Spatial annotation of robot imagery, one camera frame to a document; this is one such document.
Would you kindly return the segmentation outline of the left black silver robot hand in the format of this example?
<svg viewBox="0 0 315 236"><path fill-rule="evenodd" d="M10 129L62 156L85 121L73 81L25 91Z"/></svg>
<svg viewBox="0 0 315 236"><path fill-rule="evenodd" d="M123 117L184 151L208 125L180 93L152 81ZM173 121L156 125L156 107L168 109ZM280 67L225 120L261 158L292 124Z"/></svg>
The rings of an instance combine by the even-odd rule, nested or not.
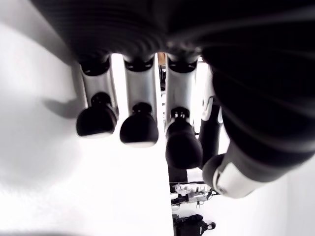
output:
<svg viewBox="0 0 315 236"><path fill-rule="evenodd" d="M35 0L80 62L109 53L202 56L230 137L204 181L242 198L315 153L312 0Z"/></svg>

